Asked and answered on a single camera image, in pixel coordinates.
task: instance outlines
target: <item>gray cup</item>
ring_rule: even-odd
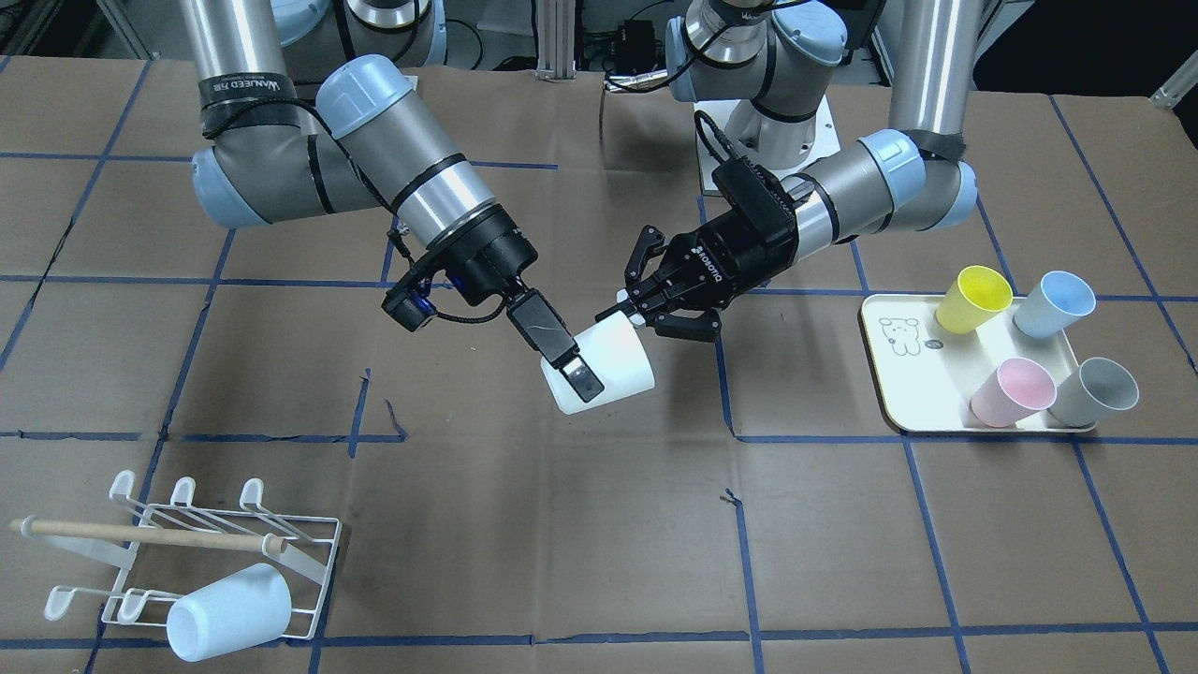
[[[1121,365],[1111,359],[1088,359],[1057,388],[1057,402],[1048,413],[1073,429],[1094,425],[1139,402],[1139,387]]]

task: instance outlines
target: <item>wooden dowel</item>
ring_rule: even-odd
[[[13,520],[10,527],[20,532],[23,520]],[[190,532],[187,529],[157,529],[151,527],[126,527],[120,524],[93,524],[91,522],[62,522],[56,520],[35,520],[29,526],[30,534],[43,536],[74,536],[77,539],[102,539],[105,541],[137,541],[139,544],[162,544],[189,548],[211,548],[219,551],[261,552],[262,536],[250,534],[218,534],[214,532]],[[286,539],[274,538],[267,541],[266,549],[271,554],[283,554],[288,548]]]

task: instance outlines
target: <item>tray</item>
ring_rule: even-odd
[[[861,332],[887,417],[920,433],[1083,433],[1036,413],[1015,426],[991,429],[969,412],[969,399],[1004,360],[1023,357],[1042,365],[1060,385],[1077,370],[1065,332],[1035,340],[1011,322],[1023,300],[969,334],[936,321],[944,295],[872,295],[861,303]]]

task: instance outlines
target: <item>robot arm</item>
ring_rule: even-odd
[[[485,318],[443,317],[480,322],[507,309],[528,346],[581,401],[604,391],[561,316],[521,278],[536,248],[391,57],[371,54],[337,68],[311,105],[296,97],[285,74],[267,0],[181,5],[200,75],[201,126],[214,140],[195,154],[193,182],[214,220],[262,225],[382,205],[425,248],[416,260],[403,233],[389,235],[412,262],[383,300],[393,318],[416,330],[442,315],[429,295],[432,275],[443,271],[471,305],[501,299]],[[302,128],[311,120],[323,132]]]
[[[960,159],[979,12],[980,4],[972,0],[908,0],[891,128],[778,176],[770,164],[786,157],[780,165],[793,165],[793,150],[804,145],[795,139],[807,133],[801,126],[815,115],[830,80],[828,56],[837,42],[839,62],[843,24],[818,2],[695,0],[685,22],[674,19],[667,36],[667,54],[680,53],[682,42],[694,61],[686,67],[688,61],[671,59],[674,97],[744,97],[738,111],[756,115],[746,113],[738,121],[733,113],[728,128],[720,130],[696,114],[708,150],[718,153],[706,139],[704,121],[724,148],[713,177],[732,210],[670,239],[645,227],[618,303],[597,318],[623,311],[662,335],[715,341],[719,309],[807,255],[861,233],[963,220],[976,201],[973,170]],[[782,47],[772,48],[772,40]],[[787,62],[803,77],[792,80],[781,72],[779,65]],[[786,91],[775,93],[782,83]],[[789,145],[775,151],[770,142]],[[661,262],[646,275],[655,256]],[[701,312],[692,317],[677,310]]]

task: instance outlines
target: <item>blue tape line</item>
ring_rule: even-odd
[[[20,438],[23,441],[87,441],[103,443],[134,443],[141,439],[140,433],[89,433],[89,432],[30,432],[0,431],[0,438]]]
[[[370,391],[370,369],[362,378],[362,388],[358,390],[358,405],[353,408],[353,424],[350,425],[350,459],[358,454],[358,435],[362,431],[362,413],[367,409],[367,394]]]
[[[388,253],[394,248],[388,247]],[[389,274],[389,265],[385,259],[385,273]],[[36,283],[42,277],[34,273],[0,273],[0,281]],[[207,285],[208,278],[199,277],[167,277],[167,275],[60,275],[46,277],[47,283],[116,283],[116,284],[149,284],[149,285]],[[303,279],[303,278],[222,278],[220,285],[271,285],[282,287],[389,287],[392,281],[382,278],[380,280],[344,280],[344,279]],[[434,283],[435,287],[453,287],[450,283]],[[750,289],[746,295],[787,295],[787,296],[833,296],[833,297],[870,297],[873,295],[937,295],[937,290],[854,290],[846,287],[776,287],[767,286],[766,283]],[[1198,302],[1196,295],[1095,295],[1105,302]]]
[[[146,75],[150,73],[151,63],[153,63],[153,61],[146,61],[146,63],[141,67],[141,74],[138,75],[138,81],[133,85],[133,91],[129,93],[129,98],[125,103],[125,109],[121,111],[120,119],[116,120],[116,127],[113,129],[111,135],[109,135],[108,144],[104,145],[104,153],[96,162],[96,169],[91,171],[91,177],[84,187],[83,195],[79,196],[79,201],[75,204],[74,212],[72,212],[66,229],[59,237],[58,245],[50,255],[46,271],[38,277],[40,280],[37,286],[34,287],[32,295],[30,295],[29,300],[25,302],[25,308],[20,312],[20,317],[17,318],[17,324],[13,326],[12,332],[8,334],[8,341],[5,344],[4,351],[0,352],[0,371],[2,371],[5,365],[8,364],[8,359],[12,357],[13,350],[17,348],[17,341],[20,340],[20,333],[25,329],[25,324],[29,322],[29,316],[34,312],[34,304],[37,303],[37,296],[42,291],[46,277],[50,274],[50,269],[54,267],[54,262],[58,261],[58,256],[62,251],[62,247],[66,244],[67,237],[71,236],[71,231],[74,230],[75,223],[79,220],[79,214],[83,213],[83,207],[87,202],[91,190],[96,187],[96,182],[99,180],[99,172],[104,168],[104,158],[109,152],[111,152],[113,145],[116,144],[116,139],[121,135],[121,129],[125,127],[129,111],[133,109],[133,103],[137,101],[138,93],[141,91],[141,85],[145,83]]]
[[[190,163],[192,157],[158,157],[151,154],[87,154],[74,152],[0,152],[0,159],[78,159],[98,162],[169,162]]]
[[[298,443],[335,445],[349,442],[349,436],[261,436],[255,433],[188,433],[183,436],[184,443]]]
[[[539,639],[533,645],[549,644],[662,644],[662,643],[712,643],[712,642],[748,642],[748,632],[730,630],[714,632],[645,632],[641,634],[627,633],[594,633],[575,634],[573,637],[558,637],[553,639]]]
[[[110,162],[170,162],[189,164],[192,163],[192,157],[157,157],[152,154],[113,154],[108,157]]]
[[[990,242],[994,245],[994,254],[998,255],[998,263],[1003,267],[1003,275],[1011,284],[1011,291],[1018,295],[1019,290],[1015,283],[1015,274],[1011,273],[1011,267],[1006,263],[1006,254],[1003,253],[1003,247],[998,243],[998,235],[994,232],[994,225],[990,221],[990,213],[986,212],[986,205],[981,202],[980,195],[978,196],[978,213],[981,214],[981,221],[986,225],[986,233],[990,235]]]
[[[936,565],[936,576],[940,582],[940,593],[944,595],[944,608],[949,613],[949,625],[952,629],[952,640],[957,644],[957,660],[961,661],[962,674],[970,674],[969,655],[966,652],[966,639],[961,631],[961,621],[957,619],[957,606],[952,601],[952,589],[949,587],[949,575],[944,570],[944,558],[940,555],[940,544],[936,540],[936,528],[932,527],[932,512],[927,508],[927,496],[924,493],[924,481],[919,478],[919,467],[915,464],[915,450],[910,442],[903,441],[903,453],[907,455],[907,468],[910,470],[910,481],[915,487],[915,499],[919,502],[919,515],[924,518],[924,530],[927,533],[927,545],[932,551],[932,563]]]
[[[1198,302],[1198,297],[1191,295],[1095,295],[1096,299],[1107,302]]]
[[[792,296],[817,296],[817,297],[869,297],[876,295],[870,290],[835,290],[831,287],[766,287],[758,285],[745,291],[745,295],[792,295]]]
[[[853,249],[853,263],[857,265],[857,278],[861,281],[861,290],[870,291],[870,280],[865,275],[865,261],[861,260],[861,250],[857,247],[857,241],[849,241],[848,247]]]
[[[543,170],[557,170],[557,164],[530,164],[524,162],[470,162],[474,166],[489,166],[489,168],[528,168],[528,169],[543,169]]]
[[[1143,260],[1140,260],[1139,254],[1136,251],[1136,247],[1132,245],[1131,237],[1127,236],[1127,230],[1124,227],[1123,220],[1119,219],[1119,214],[1115,212],[1114,205],[1111,204],[1111,198],[1107,195],[1107,190],[1103,189],[1102,183],[1099,182],[1099,176],[1094,172],[1094,166],[1090,165],[1090,160],[1085,157],[1085,152],[1082,151],[1082,145],[1077,141],[1077,136],[1073,135],[1073,129],[1069,126],[1069,121],[1065,120],[1065,114],[1061,111],[1060,105],[1057,104],[1057,98],[1054,96],[1048,96],[1048,102],[1052,103],[1052,109],[1057,113],[1057,119],[1060,120],[1060,125],[1065,128],[1065,133],[1069,134],[1069,141],[1073,144],[1073,150],[1077,152],[1078,158],[1082,159],[1082,165],[1085,166],[1085,172],[1090,176],[1090,182],[1093,182],[1094,188],[1099,190],[1099,196],[1102,198],[1102,205],[1106,206],[1107,213],[1111,215],[1111,221],[1114,223],[1115,230],[1119,232],[1119,237],[1127,248],[1127,254],[1130,254],[1132,261],[1136,262],[1136,268],[1139,271],[1140,277],[1143,277],[1144,285],[1148,286],[1148,291],[1151,292],[1154,297],[1160,299],[1161,293],[1156,291],[1156,285],[1152,283],[1152,278],[1148,274],[1148,267],[1144,266]],[[1181,347],[1181,352],[1190,363],[1190,370],[1198,371],[1198,365],[1194,363],[1194,356],[1190,352],[1190,347],[1182,339],[1181,330],[1178,329],[1176,323],[1173,322],[1173,316],[1169,315],[1169,309],[1167,309],[1164,306],[1164,302],[1161,300],[1157,300],[1156,305],[1161,309],[1161,315],[1164,316],[1164,322],[1168,323],[1169,329],[1173,332],[1173,339],[1178,341],[1178,345]]]
[[[478,637],[328,637],[319,639],[317,645],[325,649],[340,649],[380,646],[531,646],[533,643],[532,634],[491,634]]]
[[[129,113],[133,111],[133,103],[138,99],[138,93],[141,92],[141,85],[146,83],[146,75],[150,74],[150,67],[153,66],[153,61],[146,61],[141,66],[141,73],[138,74],[138,81],[133,85],[133,92],[129,93],[129,99],[125,103],[125,109],[121,110],[120,119],[116,120],[116,128],[113,129],[113,134],[108,138],[108,144],[104,145],[103,157],[108,158],[113,153],[113,147],[116,145],[116,139],[121,135],[121,129],[125,128],[125,122],[129,119]]]
[[[752,559],[749,557],[749,527],[745,524],[745,504],[725,490],[737,509],[737,539],[740,542],[740,569],[745,577],[745,602],[749,605],[749,643],[752,645],[752,663],[756,674],[766,674],[766,656],[761,649],[761,624],[757,620],[757,590],[752,582]]]
[[[724,408],[724,425],[728,433],[736,436],[732,429],[732,397],[728,394],[728,370],[724,360],[724,340],[715,341],[715,371],[720,376],[720,406]]]
[[[1018,634],[1106,634],[1143,632],[1138,623],[1067,623],[1060,625],[979,625],[962,627],[967,637],[1006,637]]]
[[[0,650],[83,650],[96,644],[96,639],[0,639]]]
[[[183,395],[187,376],[192,371],[192,362],[195,359],[195,352],[200,345],[200,334],[204,333],[204,326],[208,321],[208,309],[212,308],[212,299],[216,296],[220,274],[224,272],[224,265],[229,260],[229,250],[232,248],[232,239],[236,233],[236,229],[230,229],[229,233],[225,235],[224,245],[220,248],[220,256],[217,259],[217,266],[212,271],[212,278],[208,283],[208,291],[204,296],[204,305],[200,308],[200,315],[195,318],[195,327],[192,328],[192,340],[187,345],[183,365],[179,369],[179,377],[175,378],[175,388],[170,394],[170,402],[167,405],[167,414],[163,417],[162,426],[158,427],[158,442],[155,444],[146,473],[141,479],[141,492],[138,498],[141,503],[146,503],[150,496],[150,484],[153,481],[153,474],[158,469],[158,460],[162,459],[162,450],[167,445],[167,438],[170,436],[170,423],[175,418],[175,408]]]
[[[898,436],[737,436],[746,445],[877,445],[897,444]]]
[[[952,627],[881,627],[873,630],[772,630],[762,632],[766,642],[824,642],[841,639],[921,639],[951,637]]]
[[[340,558],[333,559],[333,569],[328,575],[328,590],[325,593],[325,606],[320,609],[320,615],[316,618],[316,631],[313,634],[315,644],[313,644],[311,656],[308,660],[308,674],[319,674],[320,672],[320,650],[321,642],[325,640],[325,629],[328,626],[328,614],[333,606],[333,590],[337,587],[337,564]]]
[[[47,275],[47,283],[119,283],[129,285],[207,285],[211,278],[162,275]]]
[[[1139,615],[1140,626],[1144,633],[1148,636],[1148,645],[1152,649],[1152,655],[1156,657],[1156,666],[1160,667],[1161,674],[1169,674],[1169,666],[1164,663],[1164,654],[1161,652],[1161,644],[1156,640],[1156,633],[1152,631],[1152,625],[1148,620],[1148,611],[1144,609],[1144,602],[1140,600],[1139,593],[1136,590],[1136,582],[1131,577],[1131,571],[1127,570],[1127,561],[1124,559],[1123,549],[1119,547],[1119,541],[1115,539],[1115,530],[1111,526],[1111,518],[1107,516],[1107,509],[1102,505],[1102,499],[1099,497],[1099,488],[1094,484],[1094,476],[1090,475],[1090,467],[1085,463],[1085,455],[1082,453],[1082,447],[1073,443],[1073,456],[1077,459],[1077,467],[1082,470],[1082,478],[1085,479],[1085,488],[1090,492],[1090,499],[1094,502],[1094,510],[1099,512],[1099,520],[1102,521],[1102,530],[1107,534],[1107,541],[1111,544],[1111,551],[1115,555],[1115,561],[1119,564],[1119,572],[1123,573],[1124,583],[1127,584],[1127,593],[1131,595],[1131,601],[1136,606],[1136,614]]]
[[[222,278],[219,285],[268,285],[283,287],[386,287],[380,280],[304,280],[282,278]]]
[[[1155,632],[1198,632],[1198,623],[1150,623]],[[1043,625],[970,625],[961,627],[967,637],[999,637],[1019,634],[1106,634],[1143,632],[1139,623],[1065,623]],[[951,627],[878,627],[864,630],[768,630],[762,631],[762,642],[821,642],[852,639],[921,639],[951,637]],[[478,634],[478,636],[367,636],[325,637],[314,639],[276,639],[254,648],[379,648],[379,646],[520,646],[520,645],[569,645],[569,644],[640,644],[640,643],[713,643],[748,642],[748,632],[645,632],[586,633],[573,637],[536,639],[532,634]],[[95,639],[0,639],[0,650],[83,650],[91,648]],[[159,649],[170,648],[163,639],[104,638],[101,650]]]
[[[80,159],[98,162],[103,154],[75,154],[61,152],[0,152],[0,159]]]
[[[108,626],[104,625],[104,605],[99,605],[99,612],[96,614],[96,639],[91,645],[91,655],[87,656],[87,664],[83,668],[84,674],[91,674],[96,668],[96,656],[99,655],[99,644],[104,640],[104,630]]]

